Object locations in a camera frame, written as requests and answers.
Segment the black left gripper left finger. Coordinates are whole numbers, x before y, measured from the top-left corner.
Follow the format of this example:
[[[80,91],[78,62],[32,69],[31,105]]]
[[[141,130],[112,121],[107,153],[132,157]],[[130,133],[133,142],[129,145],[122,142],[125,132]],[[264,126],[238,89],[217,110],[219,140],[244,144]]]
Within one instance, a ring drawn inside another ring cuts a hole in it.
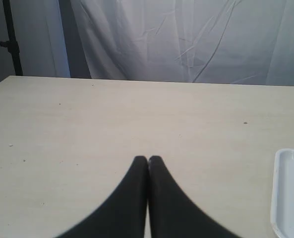
[[[60,238],[142,238],[147,209],[147,159],[136,156],[112,194]]]

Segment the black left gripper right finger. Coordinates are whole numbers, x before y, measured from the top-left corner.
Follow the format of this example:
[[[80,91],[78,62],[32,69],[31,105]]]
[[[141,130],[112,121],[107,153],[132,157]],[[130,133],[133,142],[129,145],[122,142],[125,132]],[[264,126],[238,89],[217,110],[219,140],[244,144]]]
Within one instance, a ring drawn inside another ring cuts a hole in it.
[[[160,156],[150,157],[148,166],[151,237],[238,237],[210,218],[188,198]]]

